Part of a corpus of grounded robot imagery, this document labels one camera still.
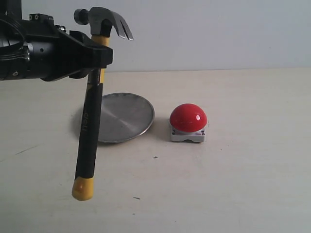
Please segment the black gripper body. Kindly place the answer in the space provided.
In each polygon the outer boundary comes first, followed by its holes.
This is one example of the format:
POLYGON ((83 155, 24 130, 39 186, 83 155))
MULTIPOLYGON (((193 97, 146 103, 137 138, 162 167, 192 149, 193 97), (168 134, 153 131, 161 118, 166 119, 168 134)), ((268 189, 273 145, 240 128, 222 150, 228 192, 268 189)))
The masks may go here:
POLYGON ((54 25, 52 21, 23 21, 26 31, 26 45, 30 51, 27 79, 40 78, 46 82, 59 80, 58 64, 61 43, 69 33, 66 28, 54 25))

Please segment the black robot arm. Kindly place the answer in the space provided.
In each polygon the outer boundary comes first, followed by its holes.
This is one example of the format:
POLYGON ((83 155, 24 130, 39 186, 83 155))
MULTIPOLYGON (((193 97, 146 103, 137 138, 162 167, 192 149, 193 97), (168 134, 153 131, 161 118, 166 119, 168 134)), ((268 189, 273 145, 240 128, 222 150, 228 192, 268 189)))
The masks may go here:
POLYGON ((79 31, 66 31, 50 15, 22 18, 21 1, 0 2, 0 79, 80 79, 113 61, 113 50, 79 31))

